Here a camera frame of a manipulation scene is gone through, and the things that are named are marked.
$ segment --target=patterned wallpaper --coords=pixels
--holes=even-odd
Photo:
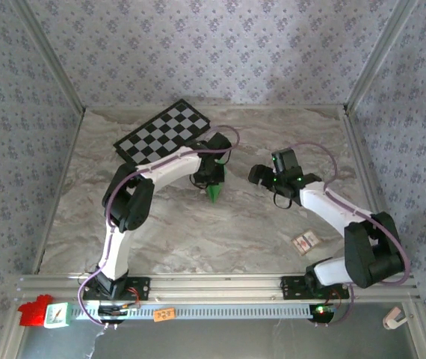
[[[86,106],[346,102],[396,0],[30,0]]]
[[[30,272],[78,118],[0,0],[0,328],[11,276]]]
[[[426,306],[426,1],[419,0],[357,120]]]

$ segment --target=orange tag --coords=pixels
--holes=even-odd
[[[153,320],[155,322],[163,322],[164,320],[175,319],[175,308],[158,309],[153,312]]]

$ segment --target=red block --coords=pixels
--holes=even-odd
[[[19,325],[24,327],[41,327],[46,318],[47,306],[52,303],[54,297],[48,294],[39,295],[36,301],[22,304],[18,311],[22,313]]]

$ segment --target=mounting plate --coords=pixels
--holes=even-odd
[[[344,289],[341,284],[317,289],[313,295],[306,286],[303,275],[281,277],[281,290],[285,301],[292,299],[324,299],[326,301],[329,297],[334,299],[331,295],[331,292],[334,291],[337,291],[341,299],[349,299],[349,291]]]
[[[140,296],[139,300],[147,301],[150,291],[150,278],[148,277],[127,277],[125,288],[135,288]],[[92,280],[87,285],[88,290],[84,291],[84,301],[110,301],[111,299],[100,289],[100,285]],[[124,290],[115,301],[135,301],[135,294]]]

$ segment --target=checkerboard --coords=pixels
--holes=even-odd
[[[114,144],[127,162],[145,165],[178,150],[210,128],[210,120],[183,99]]]

